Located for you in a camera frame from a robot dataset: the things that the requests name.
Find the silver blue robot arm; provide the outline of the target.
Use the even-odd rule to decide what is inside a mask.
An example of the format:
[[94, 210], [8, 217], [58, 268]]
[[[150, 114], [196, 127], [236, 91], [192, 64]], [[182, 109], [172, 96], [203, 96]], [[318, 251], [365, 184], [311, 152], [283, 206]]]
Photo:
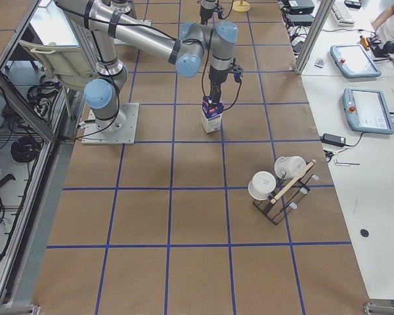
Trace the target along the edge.
[[228, 109], [221, 100], [221, 86], [228, 74], [241, 84], [242, 67], [234, 57], [238, 26], [225, 19], [217, 1], [202, 1], [200, 21], [183, 24], [179, 37], [137, 20], [132, 1], [57, 1], [56, 5], [91, 32], [102, 76], [121, 71], [115, 40], [168, 61], [183, 77], [193, 77], [202, 68], [210, 82], [210, 90], [203, 93], [204, 129], [208, 133], [219, 129]]
[[[224, 8], [219, 4], [218, 1], [198, 1], [200, 4], [200, 23], [207, 25], [210, 18], [216, 13], [218, 19], [225, 20], [229, 16], [224, 15]], [[108, 3], [113, 9], [119, 10], [122, 13], [137, 19], [134, 1], [129, 0], [112, 0]]]

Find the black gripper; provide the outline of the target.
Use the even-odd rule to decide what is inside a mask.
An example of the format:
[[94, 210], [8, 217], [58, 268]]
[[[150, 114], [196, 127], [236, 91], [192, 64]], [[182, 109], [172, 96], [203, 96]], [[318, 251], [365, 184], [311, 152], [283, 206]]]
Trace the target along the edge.
[[232, 63], [226, 70], [218, 70], [214, 66], [210, 66], [209, 69], [209, 80], [210, 80], [210, 92], [211, 104], [217, 106], [221, 99], [221, 84], [227, 80], [228, 74], [234, 76], [236, 83], [242, 82], [243, 68]]

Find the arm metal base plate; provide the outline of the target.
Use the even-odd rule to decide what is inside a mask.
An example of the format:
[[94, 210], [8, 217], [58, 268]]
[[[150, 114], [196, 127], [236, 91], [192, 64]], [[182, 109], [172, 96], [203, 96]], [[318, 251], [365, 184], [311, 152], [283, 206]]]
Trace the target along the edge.
[[146, 26], [151, 26], [152, 21], [151, 20], [135, 20], [135, 24], [142, 24]]
[[86, 124], [81, 142], [85, 145], [134, 144], [138, 116], [139, 103], [123, 103], [115, 122], [105, 131], [110, 121]]

